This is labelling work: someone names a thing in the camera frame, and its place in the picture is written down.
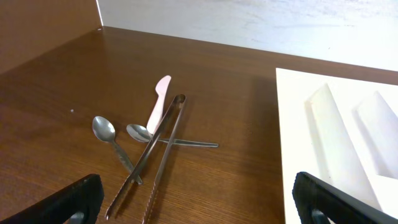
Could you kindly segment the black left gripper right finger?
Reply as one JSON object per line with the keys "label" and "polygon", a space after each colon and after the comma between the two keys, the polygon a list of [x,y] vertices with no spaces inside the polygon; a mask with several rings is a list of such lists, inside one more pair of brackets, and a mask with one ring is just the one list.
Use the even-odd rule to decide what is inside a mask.
{"label": "black left gripper right finger", "polygon": [[292,195],[302,223],[397,224],[396,218],[307,172],[297,173]]}

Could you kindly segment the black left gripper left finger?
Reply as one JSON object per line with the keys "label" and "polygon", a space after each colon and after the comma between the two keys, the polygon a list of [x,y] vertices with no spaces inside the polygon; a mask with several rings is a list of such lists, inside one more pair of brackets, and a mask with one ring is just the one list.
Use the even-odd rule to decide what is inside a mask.
{"label": "black left gripper left finger", "polygon": [[89,174],[1,223],[95,224],[103,199],[100,175]]}

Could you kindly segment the steel spoon patterned handle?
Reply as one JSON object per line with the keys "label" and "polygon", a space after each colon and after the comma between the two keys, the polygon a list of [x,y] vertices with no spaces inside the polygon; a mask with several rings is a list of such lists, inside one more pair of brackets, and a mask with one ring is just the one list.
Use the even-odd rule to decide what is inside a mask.
{"label": "steel spoon patterned handle", "polygon": [[92,130],[100,141],[110,143],[113,146],[122,165],[131,173],[134,166],[125,150],[116,143],[116,131],[112,123],[102,116],[95,116],[92,122]]}

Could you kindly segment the steel spoon plain handle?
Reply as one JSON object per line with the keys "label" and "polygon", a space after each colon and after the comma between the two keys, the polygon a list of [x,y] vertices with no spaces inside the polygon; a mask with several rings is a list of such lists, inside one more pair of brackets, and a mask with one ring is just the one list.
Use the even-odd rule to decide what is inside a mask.
{"label": "steel spoon plain handle", "polygon": [[[126,126],[126,131],[128,134],[139,142],[149,142],[152,139],[152,134],[148,130],[138,124],[129,124]],[[174,139],[174,144],[181,146],[193,146],[193,147],[218,147],[216,143],[210,142],[197,142],[197,141],[187,141],[181,139]]]}

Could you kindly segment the pink plastic knife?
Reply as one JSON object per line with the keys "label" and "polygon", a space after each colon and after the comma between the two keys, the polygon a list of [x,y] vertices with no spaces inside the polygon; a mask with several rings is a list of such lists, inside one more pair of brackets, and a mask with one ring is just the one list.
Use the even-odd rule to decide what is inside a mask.
{"label": "pink plastic knife", "polygon": [[155,130],[157,129],[163,117],[164,101],[170,81],[171,76],[166,75],[157,83],[155,87],[155,92],[157,93],[158,98],[146,126],[150,134],[155,133]]}

